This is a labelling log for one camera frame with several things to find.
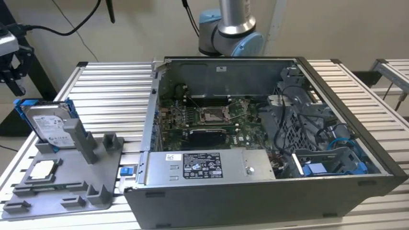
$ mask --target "blue clip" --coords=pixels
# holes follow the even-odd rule
[[[132,175],[134,175],[134,168],[123,167],[120,170],[120,176],[132,176]]]

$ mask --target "slotted aluminum surface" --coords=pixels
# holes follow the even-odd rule
[[[380,141],[385,150],[409,173],[409,125],[380,100],[343,64],[329,60],[309,61],[344,103]],[[115,131],[126,137],[122,165],[139,161],[139,148],[144,124],[144,111],[150,96],[151,63],[90,63],[76,68],[56,100],[68,95],[75,100],[86,128],[98,135]],[[38,151],[34,134],[24,143],[6,173],[0,178],[0,212],[12,196]],[[120,191],[120,182],[115,192]],[[289,221],[281,223],[210,228],[215,230],[387,230],[408,229],[409,182],[387,196],[367,199],[343,218]],[[67,214],[52,218],[23,221],[0,221],[0,229],[138,229],[139,225],[126,198],[115,198],[108,210]]]

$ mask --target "gray plastic holder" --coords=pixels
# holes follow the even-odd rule
[[[70,133],[75,146],[82,152],[88,164],[94,164],[98,161],[95,154],[95,138],[91,132],[84,132],[84,126],[80,119],[68,119],[63,127],[64,131]]]
[[[103,210],[112,205],[124,138],[115,133],[94,138],[79,119],[67,119],[63,128],[78,149],[55,152],[48,143],[36,144],[40,152],[4,204],[3,219]],[[54,161],[51,171],[44,177],[32,178],[35,165],[42,161]]]

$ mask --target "black cable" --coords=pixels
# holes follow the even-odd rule
[[[284,96],[281,94],[281,102],[283,102],[283,108],[281,108],[281,119],[280,119],[280,124],[279,124],[279,130],[275,134],[275,138],[273,138],[273,145],[275,145],[275,148],[280,151],[280,153],[283,154],[287,154],[287,155],[291,155],[291,153],[284,150],[279,145],[277,145],[277,138],[279,138],[279,133],[283,129],[283,126],[284,126],[284,119],[285,119],[285,101],[284,101]]]
[[[401,107],[401,103],[403,103],[403,101],[399,101],[399,102],[397,102],[396,108],[395,108],[396,111],[399,110],[399,107]]]
[[[337,127],[341,126],[341,125],[345,126],[347,129],[348,129],[348,124],[347,124],[347,123],[339,123],[339,124],[336,124],[336,125],[333,126],[333,128],[332,128],[331,130],[327,130],[327,132],[333,132],[333,131],[337,129]],[[316,137],[320,136],[321,132],[323,132],[325,129],[327,129],[327,127],[325,127],[325,128],[321,128],[321,129],[317,131],[317,133],[315,134],[315,136],[316,136]]]
[[[279,130],[276,131],[276,134],[275,134],[275,138],[273,138],[273,145],[275,145],[275,148],[280,151],[280,153],[283,154],[287,154],[287,155],[291,155],[291,153],[284,149],[281,148],[279,145],[277,145],[277,138],[279,138],[279,134],[281,132],[281,129],[283,129],[283,126],[284,126],[284,119],[285,119],[285,101],[284,101],[284,95],[292,99],[287,94],[284,94],[284,91],[291,88],[291,87],[296,87],[296,88],[301,88],[303,90],[305,90],[301,86],[297,86],[297,85],[289,85],[287,86],[281,92],[279,93],[279,95],[281,96],[281,102],[283,102],[283,109],[281,109],[281,119],[280,119],[280,123],[279,123]]]
[[[0,145],[0,148],[4,148],[4,149],[7,149],[7,150],[15,151],[15,152],[19,152],[19,150],[12,149],[12,148],[10,148],[10,147],[6,147],[6,146],[3,146],[3,145]]]
[[[388,93],[389,93],[389,90],[391,90],[392,86],[393,86],[393,82],[392,82],[392,83],[391,83],[391,85],[389,85],[389,88],[388,88],[388,90],[387,90],[387,92],[385,92],[385,95],[384,95],[384,98],[383,98],[383,100],[385,100],[385,98],[387,98],[387,95],[388,95]]]
[[[196,21],[195,21],[195,17],[194,17],[192,11],[191,11],[191,6],[188,6],[188,10],[190,10],[190,14],[191,14],[191,18],[192,18],[192,21],[194,21],[194,25],[195,25],[196,31],[200,32],[198,24],[196,24]]]
[[[60,8],[59,4],[56,3],[56,1],[55,1],[55,0],[52,0],[52,2],[54,2],[54,4],[56,5],[56,7],[58,7],[58,9],[59,9],[59,11],[60,11],[60,13],[62,13],[63,17],[66,18],[66,20],[67,20],[67,21],[68,21],[68,23],[71,24],[72,28],[75,29],[75,26],[74,26],[74,24],[71,23],[70,19],[67,18],[67,16],[66,16],[66,14],[64,14],[64,12],[63,12],[63,10],[62,10],[62,8]],[[79,34],[79,32],[78,32],[78,31],[76,31],[76,34],[79,35],[79,38],[80,38],[80,40],[82,40],[82,42],[83,42],[83,44],[84,44],[86,48],[88,49],[90,53],[91,53],[91,54],[92,54],[92,56],[95,57],[96,61],[98,61],[98,62],[100,62],[100,61],[99,61],[99,59],[98,59],[98,57],[96,57],[96,55],[95,55],[95,53],[92,52],[92,50],[91,50],[91,49],[90,49],[90,47],[87,46],[87,44],[86,44],[86,42],[84,42],[84,39],[83,39],[83,37],[82,37],[82,35]]]
[[[84,26],[84,24],[88,22],[90,18],[91,18],[92,15],[95,14],[95,12],[96,12],[96,10],[98,10],[100,4],[102,4],[102,0],[98,0],[96,6],[95,6],[94,10],[91,11],[91,13],[88,14],[87,18],[84,19],[84,21],[82,21],[82,23],[76,26],[76,28],[75,28],[72,31],[70,31],[68,33],[62,33],[62,32],[59,32],[59,31],[55,31],[54,29],[50,29],[50,28],[46,27],[46,26],[42,26],[42,25],[27,25],[27,26],[26,26],[26,29],[27,29],[28,31],[30,31],[30,30],[34,30],[34,29],[42,29],[42,30],[47,30],[47,31],[50,31],[50,32],[52,32],[52,33],[55,33],[55,34],[58,34],[58,35],[60,35],[60,36],[70,36],[70,35],[72,35],[72,34]]]
[[[188,17],[190,17],[190,21],[191,21],[191,24],[192,24],[195,33],[196,33],[196,35],[198,35],[198,37],[199,37],[199,30],[196,30],[196,29],[198,29],[198,26],[196,26],[196,22],[195,22],[195,19],[194,19],[194,16],[192,16],[192,11],[190,11],[188,0],[182,0],[182,4],[184,5],[184,8],[186,8],[186,10],[187,10]]]

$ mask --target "motherboard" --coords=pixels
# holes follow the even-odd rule
[[[160,124],[164,151],[272,149],[256,104],[247,97],[168,100]]]

